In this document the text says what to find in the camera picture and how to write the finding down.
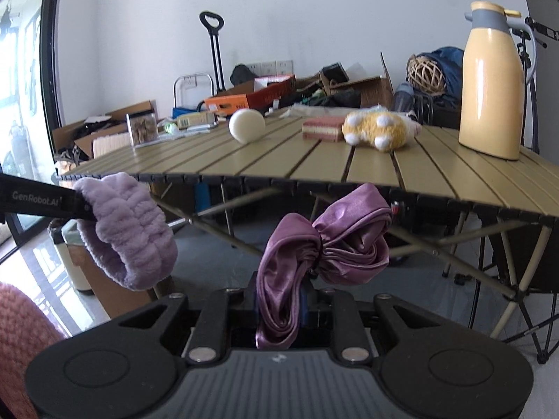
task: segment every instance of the white logo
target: white logo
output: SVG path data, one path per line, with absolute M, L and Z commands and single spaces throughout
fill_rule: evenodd
M 12 199 L 15 201 L 29 201 L 39 205 L 58 206 L 58 199 L 43 198 L 34 196 L 33 194 L 20 194 L 17 190 L 13 191 Z
M 274 356 L 272 358 L 272 361 L 277 362 L 277 363 L 282 363 L 286 359 L 287 359 L 287 356 L 285 354 L 278 353 L 276 356 Z

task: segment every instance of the yellow thermos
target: yellow thermos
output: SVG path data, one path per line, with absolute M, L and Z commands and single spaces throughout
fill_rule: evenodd
M 524 110 L 524 71 L 510 29 L 530 33 L 532 65 L 526 83 L 536 70 L 536 42 L 532 29 L 510 11 L 487 1 L 474 1 L 466 19 L 472 30 L 464 51 L 462 116 L 459 141 L 503 159 L 518 160 Z

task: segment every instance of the white ball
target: white ball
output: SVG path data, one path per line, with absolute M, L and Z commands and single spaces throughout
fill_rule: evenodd
M 259 111 L 237 110 L 229 120 L 229 132 L 235 140 L 249 144 L 264 134 L 266 122 Z

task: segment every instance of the table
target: table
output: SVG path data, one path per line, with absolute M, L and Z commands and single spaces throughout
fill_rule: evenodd
M 492 332 L 497 337 L 515 306 L 522 303 L 551 231 L 559 227 L 559 167 L 521 148 L 518 161 L 505 161 L 477 153 L 458 143 L 458 131 L 423 127 L 409 146 L 393 153 L 345 143 L 304 140 L 303 119 L 268 118 L 266 132 L 258 141 L 242 145 L 228 132 L 226 123 L 211 133 L 181 138 L 158 145 L 121 148 L 68 172 L 64 179 L 103 177 L 124 171 L 142 182 L 206 182 L 222 186 L 223 204 L 189 215 L 160 205 L 189 223 L 225 239 L 250 253 L 261 251 L 200 219 L 227 212 L 274 194 L 306 192 L 333 201 L 362 183 L 373 183 L 389 201 L 460 212 L 457 234 L 437 241 L 412 235 L 392 226 L 390 232 L 410 243 L 391 250 L 391 255 L 425 251 L 454 265 L 462 273 L 479 279 L 511 300 Z M 227 200 L 226 184 L 258 188 L 245 196 Z M 496 225 L 462 233 L 469 212 L 498 217 Z M 516 281 L 506 231 L 523 225 L 540 225 L 541 231 L 528 267 Z M 503 285 L 455 257 L 456 244 L 501 233 L 511 286 Z

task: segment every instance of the silver bolt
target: silver bolt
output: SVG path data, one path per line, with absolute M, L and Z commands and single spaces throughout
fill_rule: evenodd
M 208 346 L 199 346 L 190 350 L 188 357 L 196 362 L 210 362 L 217 357 L 217 353 Z
M 369 352 L 365 348 L 352 346 L 342 351 L 342 358 L 349 362 L 361 362 L 369 357 Z

